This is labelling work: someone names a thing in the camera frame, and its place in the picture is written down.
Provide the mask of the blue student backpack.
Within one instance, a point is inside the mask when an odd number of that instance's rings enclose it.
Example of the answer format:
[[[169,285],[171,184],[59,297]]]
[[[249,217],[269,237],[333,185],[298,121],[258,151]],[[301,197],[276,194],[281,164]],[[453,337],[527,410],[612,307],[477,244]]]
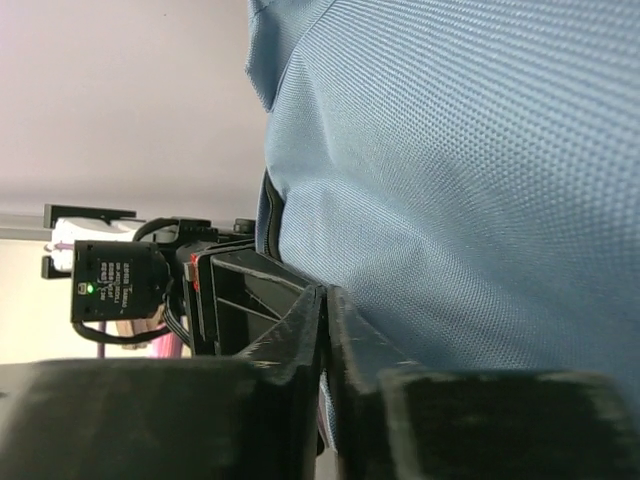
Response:
[[[639,407],[639,5],[252,1],[259,251],[435,370]]]

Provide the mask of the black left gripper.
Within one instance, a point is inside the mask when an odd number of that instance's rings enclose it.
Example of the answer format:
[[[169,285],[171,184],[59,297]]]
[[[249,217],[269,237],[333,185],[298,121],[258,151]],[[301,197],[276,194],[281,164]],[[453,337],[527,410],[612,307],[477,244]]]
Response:
[[[318,287],[276,260],[252,249],[198,252],[183,288],[194,356],[318,356]]]

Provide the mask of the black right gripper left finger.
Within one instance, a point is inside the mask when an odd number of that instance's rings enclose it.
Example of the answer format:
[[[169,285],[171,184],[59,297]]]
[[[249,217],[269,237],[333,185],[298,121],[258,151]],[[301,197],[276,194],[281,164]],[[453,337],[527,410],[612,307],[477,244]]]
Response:
[[[1,369],[5,479],[310,479],[323,292],[231,357]]]

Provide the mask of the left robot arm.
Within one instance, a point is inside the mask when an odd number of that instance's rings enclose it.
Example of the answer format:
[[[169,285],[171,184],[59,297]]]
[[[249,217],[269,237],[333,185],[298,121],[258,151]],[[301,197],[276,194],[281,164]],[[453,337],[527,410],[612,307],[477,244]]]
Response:
[[[315,318],[324,288],[257,251],[255,223],[142,220],[133,211],[47,204],[47,280],[72,282],[70,322],[99,346],[175,340],[235,355],[288,317]]]

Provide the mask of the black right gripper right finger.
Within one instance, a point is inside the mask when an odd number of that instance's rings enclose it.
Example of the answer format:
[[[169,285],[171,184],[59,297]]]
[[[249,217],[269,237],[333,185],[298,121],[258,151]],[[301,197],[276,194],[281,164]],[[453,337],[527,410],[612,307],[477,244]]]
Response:
[[[435,371],[327,292],[342,479],[635,479],[639,433],[614,384],[575,371]]]

